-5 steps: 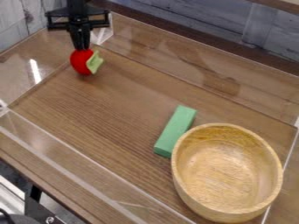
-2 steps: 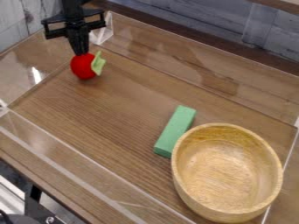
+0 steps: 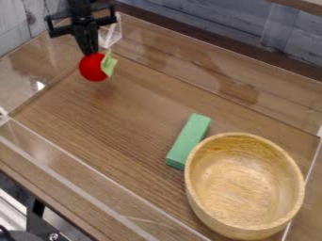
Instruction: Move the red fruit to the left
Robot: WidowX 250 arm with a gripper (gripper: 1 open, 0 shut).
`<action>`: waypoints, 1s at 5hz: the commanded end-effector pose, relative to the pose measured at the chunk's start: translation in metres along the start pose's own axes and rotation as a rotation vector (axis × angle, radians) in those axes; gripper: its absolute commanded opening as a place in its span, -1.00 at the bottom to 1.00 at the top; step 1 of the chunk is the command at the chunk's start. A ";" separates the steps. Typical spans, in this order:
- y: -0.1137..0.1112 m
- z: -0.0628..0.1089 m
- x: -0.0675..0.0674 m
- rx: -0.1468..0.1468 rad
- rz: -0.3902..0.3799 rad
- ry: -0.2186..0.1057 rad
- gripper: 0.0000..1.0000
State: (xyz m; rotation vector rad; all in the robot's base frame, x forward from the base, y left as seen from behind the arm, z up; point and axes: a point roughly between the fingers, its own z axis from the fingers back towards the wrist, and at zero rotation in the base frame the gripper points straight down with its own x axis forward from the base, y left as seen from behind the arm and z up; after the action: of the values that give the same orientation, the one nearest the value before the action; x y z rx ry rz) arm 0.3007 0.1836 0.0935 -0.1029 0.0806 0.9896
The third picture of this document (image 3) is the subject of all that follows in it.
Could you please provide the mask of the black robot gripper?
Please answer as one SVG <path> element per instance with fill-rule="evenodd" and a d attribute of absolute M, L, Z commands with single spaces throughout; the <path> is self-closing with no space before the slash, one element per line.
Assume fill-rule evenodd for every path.
<path fill-rule="evenodd" d="M 69 19 L 70 23 L 60 27 L 53 21 Z M 97 29 L 117 21 L 116 5 L 108 1 L 66 0 L 66 8 L 44 18 L 52 38 L 73 35 L 84 56 L 97 52 Z"/>

